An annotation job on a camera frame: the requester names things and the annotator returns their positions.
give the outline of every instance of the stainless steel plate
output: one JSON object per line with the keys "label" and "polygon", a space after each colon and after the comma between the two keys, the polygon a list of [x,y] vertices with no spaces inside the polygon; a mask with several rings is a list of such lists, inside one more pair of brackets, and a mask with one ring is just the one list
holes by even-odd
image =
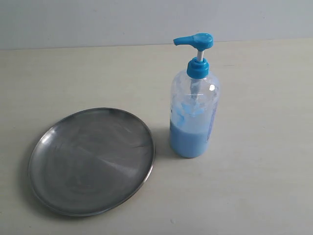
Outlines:
{"label": "stainless steel plate", "polygon": [[36,145],[28,166],[37,198],[51,210],[89,216],[125,202],[147,180],[155,147],[148,127],[118,109],[66,117]]}

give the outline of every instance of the plate rim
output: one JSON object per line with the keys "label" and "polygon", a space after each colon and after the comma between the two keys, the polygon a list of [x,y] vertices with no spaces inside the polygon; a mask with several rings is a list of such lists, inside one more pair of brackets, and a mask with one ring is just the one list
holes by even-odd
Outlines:
{"label": "plate rim", "polygon": [[[89,212],[89,213],[69,213],[69,212],[66,212],[66,211],[61,211],[61,210],[58,210],[56,208],[54,208],[53,206],[49,205],[47,202],[45,202],[38,194],[37,192],[35,191],[34,187],[33,187],[33,183],[32,183],[32,179],[31,179],[31,174],[30,174],[30,166],[31,166],[31,163],[32,163],[32,160],[33,160],[33,156],[34,156],[34,152],[36,151],[37,147],[39,146],[41,140],[53,129],[55,128],[57,125],[59,125],[61,122],[65,121],[66,119],[68,118],[71,118],[75,115],[79,115],[81,113],[86,113],[86,112],[90,112],[90,111],[96,111],[96,110],[115,110],[115,111],[120,111],[120,112],[123,112],[123,113],[127,113],[131,116],[133,116],[134,118],[136,118],[137,120],[139,120],[143,126],[146,128],[146,130],[148,131],[148,133],[150,134],[150,138],[151,138],[151,141],[152,141],[152,145],[153,145],[153,156],[152,156],[152,160],[151,160],[151,165],[150,165],[150,168],[149,170],[147,171],[146,173],[146,176],[144,177],[144,179],[142,180],[142,182],[139,184],[139,186],[137,188],[135,188],[131,194],[129,194],[127,197],[125,197],[123,200],[119,201],[118,203],[116,203],[114,206],[111,206],[105,210],[100,210],[100,211],[95,211],[95,212]],[[124,202],[126,202],[128,199],[130,199],[132,196],[134,196],[138,191],[139,189],[144,185],[144,183],[147,181],[147,179],[149,178],[151,172],[152,172],[152,169],[153,169],[153,166],[154,166],[154,162],[155,162],[155,158],[156,158],[156,145],[155,145],[155,142],[154,142],[154,139],[153,139],[153,136],[152,136],[152,132],[150,130],[150,128],[147,126],[147,124],[141,120],[138,116],[128,112],[128,111],[125,111],[125,110],[122,110],[122,109],[117,109],[117,108],[110,108],[110,107],[99,107],[99,108],[90,108],[90,109],[85,109],[85,110],[81,110],[81,111],[78,111],[74,114],[71,114],[71,115],[68,115],[64,118],[62,118],[61,120],[59,120],[58,122],[56,122],[55,124],[53,124],[50,128],[48,128],[47,131],[45,131],[45,133],[40,137],[40,139],[38,140],[38,142],[36,143],[33,151],[31,152],[30,154],[30,157],[29,157],[29,160],[28,160],[28,165],[27,165],[27,178],[28,178],[28,182],[29,182],[29,185],[31,187],[31,190],[33,192],[33,194],[35,195],[35,197],[41,202],[42,205],[44,205],[45,207],[49,208],[51,211],[55,212],[55,213],[58,213],[58,214],[61,214],[61,215],[66,215],[66,216],[72,216],[72,217],[86,217],[86,216],[92,216],[92,215],[97,215],[97,214],[101,214],[101,213],[104,213],[104,212],[107,212],[107,211],[110,211],[118,206],[120,206],[121,204],[123,204]]]}

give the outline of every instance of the bottle label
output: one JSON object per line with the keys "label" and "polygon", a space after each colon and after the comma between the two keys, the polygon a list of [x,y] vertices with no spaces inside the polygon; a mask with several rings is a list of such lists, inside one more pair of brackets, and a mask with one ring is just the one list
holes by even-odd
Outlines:
{"label": "bottle label", "polygon": [[210,121],[210,126],[209,126],[209,132],[207,133],[207,140],[209,140],[210,138],[210,134],[212,131],[212,126],[213,126],[213,122],[214,122],[214,117],[215,117],[215,113],[216,113],[216,109],[217,109],[217,102],[214,104],[213,106],[213,111],[212,111],[212,116],[211,116],[211,121]]}

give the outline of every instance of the clear plastic bottle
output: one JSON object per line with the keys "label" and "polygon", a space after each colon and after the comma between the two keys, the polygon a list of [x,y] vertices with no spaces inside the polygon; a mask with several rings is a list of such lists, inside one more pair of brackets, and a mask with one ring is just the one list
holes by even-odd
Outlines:
{"label": "clear plastic bottle", "polygon": [[[203,41],[210,40],[205,48],[213,46],[213,38],[209,34],[191,36],[192,40],[189,37],[183,38],[189,38],[191,42],[188,43],[181,42],[179,38],[179,42],[174,40],[174,43],[189,44],[198,48],[193,42],[195,36],[199,35],[206,36],[200,38]],[[220,97],[220,83],[209,72],[203,51],[204,49],[198,52],[198,57],[189,62],[187,70],[176,75],[171,86],[170,143],[176,153],[187,158],[197,157],[208,148]]]}

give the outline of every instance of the pump dispenser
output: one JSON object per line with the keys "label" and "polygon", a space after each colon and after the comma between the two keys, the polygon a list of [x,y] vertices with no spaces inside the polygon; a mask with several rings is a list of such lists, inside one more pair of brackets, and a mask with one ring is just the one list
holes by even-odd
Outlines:
{"label": "pump dispenser", "polygon": [[209,70],[204,50],[213,46],[208,33],[174,39],[174,44],[191,45],[198,50],[187,70],[179,72],[171,86],[170,144],[186,158],[206,151],[220,97],[220,83]]}

